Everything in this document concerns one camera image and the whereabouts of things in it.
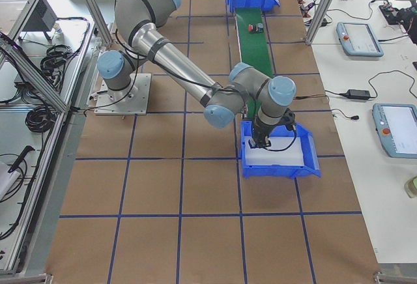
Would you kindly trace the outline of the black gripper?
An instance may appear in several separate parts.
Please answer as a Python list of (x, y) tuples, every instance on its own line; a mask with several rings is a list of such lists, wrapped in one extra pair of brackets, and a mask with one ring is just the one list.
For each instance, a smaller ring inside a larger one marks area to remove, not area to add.
[(249, 139), (251, 149), (257, 149), (258, 146), (263, 146), (264, 149), (271, 147), (269, 135), (277, 127), (276, 124), (269, 125), (264, 123), (258, 116), (252, 123), (252, 137)]

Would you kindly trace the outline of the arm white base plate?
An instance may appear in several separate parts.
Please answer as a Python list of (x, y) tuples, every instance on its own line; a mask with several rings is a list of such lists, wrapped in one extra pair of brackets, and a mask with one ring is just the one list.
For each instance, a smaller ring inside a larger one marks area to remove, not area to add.
[(94, 113), (96, 115), (145, 115), (149, 100), (152, 75), (130, 74), (131, 83), (127, 88), (114, 91), (102, 81), (102, 90), (96, 101)]

